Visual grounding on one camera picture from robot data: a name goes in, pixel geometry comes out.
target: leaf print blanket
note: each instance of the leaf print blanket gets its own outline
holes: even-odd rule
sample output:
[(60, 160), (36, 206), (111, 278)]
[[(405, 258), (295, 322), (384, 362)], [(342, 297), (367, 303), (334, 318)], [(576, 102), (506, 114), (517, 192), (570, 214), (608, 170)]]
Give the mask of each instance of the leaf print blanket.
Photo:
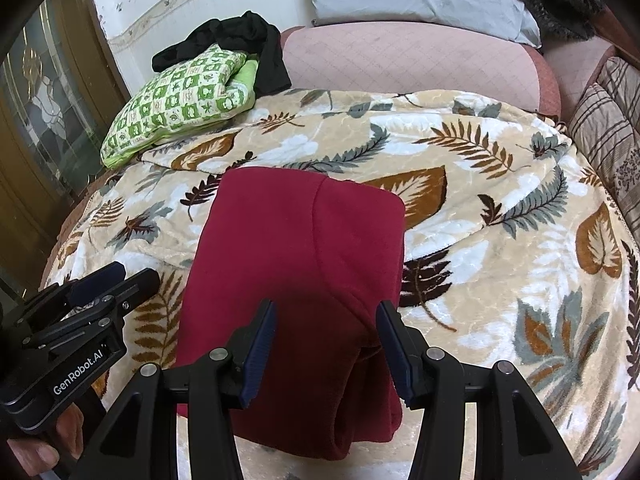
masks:
[[(208, 134), (146, 151), (92, 197), (49, 281), (113, 260), (158, 270), (159, 294), (126, 319), (129, 352), (94, 384), (109, 406), (145, 362), (175, 359), (182, 292), (229, 168), (325, 173), (406, 205), (400, 310), (460, 361), (512, 360), (586, 479), (615, 478), (639, 440), (638, 248), (572, 140), (535, 114), (463, 92), (379, 95), (290, 90)], [(389, 444), (339, 463), (238, 440), (261, 478), (406, 478), (421, 413)], [(463, 478), (473, 478), (468, 410)], [(186, 422), (180, 474), (189, 477)]]

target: human hand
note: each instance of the human hand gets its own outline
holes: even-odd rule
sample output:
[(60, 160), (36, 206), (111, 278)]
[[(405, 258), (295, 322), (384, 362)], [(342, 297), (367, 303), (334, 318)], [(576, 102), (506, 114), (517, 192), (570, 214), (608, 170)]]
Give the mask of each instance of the human hand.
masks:
[[(82, 441), (83, 422), (84, 415), (75, 404), (69, 406), (56, 422), (56, 432), (74, 458), (80, 458), (84, 449), (84, 442)], [(35, 438), (8, 440), (7, 443), (25, 473), (29, 476), (36, 476), (45, 471), (50, 471), (60, 460), (60, 455), (56, 449)]]

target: silver bolt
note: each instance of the silver bolt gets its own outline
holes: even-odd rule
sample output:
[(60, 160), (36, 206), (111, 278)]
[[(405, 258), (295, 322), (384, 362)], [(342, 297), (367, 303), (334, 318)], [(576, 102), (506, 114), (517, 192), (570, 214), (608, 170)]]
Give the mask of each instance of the silver bolt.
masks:
[(498, 370), (500, 370), (503, 374), (509, 375), (515, 370), (515, 368), (508, 361), (498, 361)]
[(209, 352), (209, 359), (212, 361), (222, 361), (222, 359), (226, 359), (228, 355), (229, 352), (227, 352), (225, 348), (214, 348)]
[(153, 363), (147, 363), (140, 368), (140, 375), (143, 377), (151, 377), (158, 371), (158, 367)]
[(444, 350), (442, 348), (438, 348), (437, 346), (432, 346), (427, 350), (427, 357), (429, 359), (433, 359), (434, 361), (440, 361), (440, 359), (444, 359)]

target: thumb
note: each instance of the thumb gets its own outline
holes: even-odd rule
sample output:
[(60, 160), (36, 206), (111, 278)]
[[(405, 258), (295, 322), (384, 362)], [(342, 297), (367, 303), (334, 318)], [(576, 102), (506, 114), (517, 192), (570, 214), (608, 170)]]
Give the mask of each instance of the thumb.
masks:
[(50, 471), (60, 460), (58, 452), (41, 440), (30, 438), (8, 440), (7, 443), (25, 473), (29, 476), (36, 476), (45, 471)]

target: green pillow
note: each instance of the green pillow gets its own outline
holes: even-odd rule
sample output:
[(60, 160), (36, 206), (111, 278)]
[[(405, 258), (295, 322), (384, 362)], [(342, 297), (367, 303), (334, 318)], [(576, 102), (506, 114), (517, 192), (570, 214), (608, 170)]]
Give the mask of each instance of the green pillow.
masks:
[(255, 103), (258, 62), (211, 45), (159, 73), (131, 98), (109, 129), (100, 156), (116, 168), (141, 150), (231, 118)]

